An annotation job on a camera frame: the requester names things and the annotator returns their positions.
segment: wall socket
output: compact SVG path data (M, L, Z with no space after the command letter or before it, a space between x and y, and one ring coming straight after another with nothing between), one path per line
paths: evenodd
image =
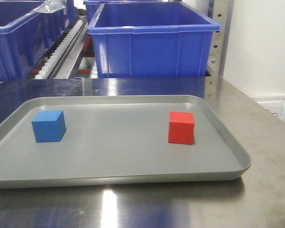
M251 97L259 105L267 109L277 118L285 118L285 95L253 96Z

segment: red cube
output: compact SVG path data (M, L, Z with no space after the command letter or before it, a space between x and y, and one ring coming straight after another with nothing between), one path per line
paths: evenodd
M170 112L168 142L192 145L194 124L193 113Z

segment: gray tray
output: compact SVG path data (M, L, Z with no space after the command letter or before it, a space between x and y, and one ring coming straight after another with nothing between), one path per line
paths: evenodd
M31 120L64 111L61 142ZM193 112L195 144L168 143L169 111ZM206 102L189 95L45 97L0 125L0 188L233 180L251 159Z

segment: foam block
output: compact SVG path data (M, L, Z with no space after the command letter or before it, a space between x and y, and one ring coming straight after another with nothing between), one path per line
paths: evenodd
M32 120L36 142L59 142L67 128L62 110L40 111Z
M169 143L193 144L194 115L185 112L170 112Z

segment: plastic bin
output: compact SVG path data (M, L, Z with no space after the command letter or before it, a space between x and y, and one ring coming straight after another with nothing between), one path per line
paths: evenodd
M65 9L60 12L60 16L64 18L64 24L62 29L65 30L66 27L72 24L76 18L76 11L74 7L74 0L61 0Z
M125 3L125 2L158 2L161 0L84 0L87 12L87 21L90 23L98 7L102 3Z
M0 1L0 81L24 79L60 37L62 10L31 12L40 1Z
M219 27L182 2L107 3L88 33L99 77L204 76Z

